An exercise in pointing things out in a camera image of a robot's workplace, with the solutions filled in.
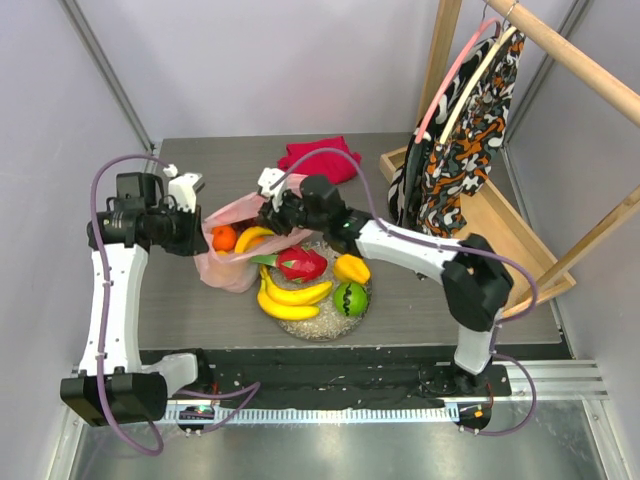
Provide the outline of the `orange fake tangerine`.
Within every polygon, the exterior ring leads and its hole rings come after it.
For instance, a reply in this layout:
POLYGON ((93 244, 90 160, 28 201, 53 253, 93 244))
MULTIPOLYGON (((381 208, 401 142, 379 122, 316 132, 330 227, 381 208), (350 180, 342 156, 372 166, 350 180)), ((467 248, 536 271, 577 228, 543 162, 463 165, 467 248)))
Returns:
POLYGON ((232 252, 237 243, 237 233, 230 225, 216 226, 211 230, 212 247, 215 251, 232 252))

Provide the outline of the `yellow fake banana bunch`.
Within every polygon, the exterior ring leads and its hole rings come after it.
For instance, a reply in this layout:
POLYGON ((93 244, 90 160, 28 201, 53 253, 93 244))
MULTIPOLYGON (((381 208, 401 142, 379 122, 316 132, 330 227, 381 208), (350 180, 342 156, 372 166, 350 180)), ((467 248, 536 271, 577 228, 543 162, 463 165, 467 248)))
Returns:
POLYGON ((332 291, 331 281, 310 287, 287 290, 272 280, 266 266, 260 267, 260 288, 256 299, 259 307, 269 316, 288 322, 304 321, 320 314, 318 303, 332 291))

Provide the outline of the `pink plastic bag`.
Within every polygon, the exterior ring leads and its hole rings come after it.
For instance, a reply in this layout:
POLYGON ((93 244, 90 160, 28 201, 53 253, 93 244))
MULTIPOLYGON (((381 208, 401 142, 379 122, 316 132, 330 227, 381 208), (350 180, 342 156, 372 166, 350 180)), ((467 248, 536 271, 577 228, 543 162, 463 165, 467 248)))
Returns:
POLYGON ((258 210, 265 199, 251 193, 217 210, 202 223, 204 236, 210 250, 194 258, 200 280, 206 285, 231 293, 249 289, 258 277, 258 265, 251 259, 257 255, 278 253, 292 247, 311 235, 309 230, 293 229, 286 236, 279 236, 257 225, 258 210), (211 230, 220 225, 230 225, 237 233, 237 243, 232 252, 215 251, 211 230))

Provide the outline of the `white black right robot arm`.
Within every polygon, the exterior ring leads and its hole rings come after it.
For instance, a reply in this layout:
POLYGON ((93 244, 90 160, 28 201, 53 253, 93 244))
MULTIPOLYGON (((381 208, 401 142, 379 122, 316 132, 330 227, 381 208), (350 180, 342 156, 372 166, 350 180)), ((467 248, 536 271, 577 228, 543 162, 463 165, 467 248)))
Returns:
POLYGON ((257 184, 264 200, 258 222, 276 234, 311 230, 337 253, 384 261, 439 283, 458 324, 453 386, 472 395, 486 385, 494 328, 514 281, 484 237, 433 239, 392 225, 347 206, 323 175, 305 177, 294 191, 283 171, 266 168, 257 184))

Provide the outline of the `green fake watermelon ball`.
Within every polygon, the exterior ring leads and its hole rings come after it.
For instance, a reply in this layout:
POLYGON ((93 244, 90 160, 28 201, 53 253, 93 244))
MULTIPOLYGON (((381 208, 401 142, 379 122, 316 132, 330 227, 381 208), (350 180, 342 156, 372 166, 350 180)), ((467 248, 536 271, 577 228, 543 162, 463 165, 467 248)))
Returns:
POLYGON ((346 317, 363 315, 369 306, 369 296, 365 287, 359 283, 341 283, 333 294, 336 310, 346 317))

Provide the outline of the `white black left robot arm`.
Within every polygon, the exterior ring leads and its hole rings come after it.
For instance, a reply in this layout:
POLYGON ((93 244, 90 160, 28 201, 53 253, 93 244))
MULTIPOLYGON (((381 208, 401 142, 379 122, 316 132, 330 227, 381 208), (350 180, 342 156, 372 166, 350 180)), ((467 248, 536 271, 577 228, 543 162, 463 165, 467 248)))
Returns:
POLYGON ((74 378, 60 384, 61 400, 94 427, 160 419, 168 400, 182 390, 205 397, 213 373, 200 348, 183 349, 144 365, 138 323, 141 285, 150 250, 180 257, 205 254, 197 173, 122 173, 116 193, 87 226, 94 292, 90 330, 74 378))

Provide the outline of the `yellow fake bell pepper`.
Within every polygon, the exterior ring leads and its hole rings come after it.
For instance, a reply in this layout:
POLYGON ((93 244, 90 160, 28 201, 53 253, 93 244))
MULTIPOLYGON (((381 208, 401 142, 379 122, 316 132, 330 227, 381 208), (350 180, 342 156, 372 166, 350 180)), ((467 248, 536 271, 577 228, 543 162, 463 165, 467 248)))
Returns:
POLYGON ((340 282, 366 284, 371 279, 371 271, 359 257, 343 254, 336 258, 333 274, 340 282))

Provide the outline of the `red fake dragon fruit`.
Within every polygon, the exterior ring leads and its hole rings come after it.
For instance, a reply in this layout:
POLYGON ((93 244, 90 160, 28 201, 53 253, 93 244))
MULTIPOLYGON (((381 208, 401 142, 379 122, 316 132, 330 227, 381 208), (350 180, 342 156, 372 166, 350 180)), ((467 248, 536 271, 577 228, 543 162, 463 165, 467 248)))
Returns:
POLYGON ((251 261, 279 270, 296 283, 308 283, 324 274, 328 260, 311 248, 296 245, 276 254, 257 255, 251 261))

